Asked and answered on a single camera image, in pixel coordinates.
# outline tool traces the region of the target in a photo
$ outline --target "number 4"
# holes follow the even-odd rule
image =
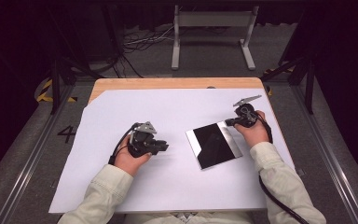
[[[59,133],[57,133],[57,135],[64,135],[66,136],[66,140],[65,143],[69,142],[69,138],[71,137],[71,135],[76,135],[76,133],[72,133],[72,130],[74,129],[74,127],[72,127],[71,125],[69,125],[68,127],[66,127],[64,130],[60,131]]]

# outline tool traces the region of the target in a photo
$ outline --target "sleeve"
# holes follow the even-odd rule
[[[324,215],[313,206],[300,177],[283,162],[274,145],[268,142],[256,144],[251,148],[251,155],[264,185],[275,198],[309,223],[326,223]],[[267,195],[266,198],[271,223],[297,223]]]
[[[84,201],[65,213],[58,223],[107,223],[122,203],[132,176],[113,165],[105,165],[89,184]]]

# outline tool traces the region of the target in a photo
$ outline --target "electronic equipment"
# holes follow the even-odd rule
[[[157,133],[153,125],[148,121],[146,123],[134,123],[118,141],[115,151],[109,159],[109,164],[115,164],[118,152],[123,148],[118,148],[124,138],[131,132],[129,143],[125,146],[133,156],[138,158],[146,153],[157,155],[160,151],[166,151],[168,146],[166,141],[155,140],[153,133]]]
[[[263,126],[266,128],[267,135],[269,142],[272,144],[272,132],[271,128],[267,124],[267,122],[257,113],[255,112],[255,109],[252,105],[248,104],[249,102],[260,98],[261,95],[241,99],[238,101],[234,106],[238,106],[238,108],[235,110],[235,113],[238,115],[234,119],[226,119],[226,125],[227,126],[234,126],[235,124],[240,124],[243,127],[250,128],[255,125],[257,120],[260,120]],[[281,209],[283,209],[285,212],[287,212],[291,217],[293,217],[295,220],[297,220],[299,223],[308,223],[307,220],[305,220],[303,217],[301,217],[299,214],[297,214],[295,211],[287,207],[285,204],[281,203],[275,196],[269,192],[266,185],[264,185],[263,180],[261,179],[261,176],[258,177],[261,189],[266,193],[266,195],[275,202],[278,206],[280,206]]]

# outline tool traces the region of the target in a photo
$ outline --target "table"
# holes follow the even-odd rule
[[[76,208],[129,122],[144,121],[152,121],[158,131],[155,138],[167,141],[170,146],[142,167],[117,213],[265,208],[258,174],[240,133],[233,128],[229,130],[243,156],[206,170],[200,169],[185,135],[188,130],[235,117],[233,104],[251,94],[262,95],[252,105],[266,112],[275,146],[294,169],[258,78],[97,80],[49,212],[59,214]]]

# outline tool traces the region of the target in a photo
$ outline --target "stand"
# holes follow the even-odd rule
[[[241,48],[249,70],[255,70],[255,63],[248,45],[255,25],[257,11],[258,7],[254,7],[252,11],[238,12],[179,11],[179,6],[175,6],[172,70],[179,69],[180,26],[246,26],[246,37],[240,40]]]

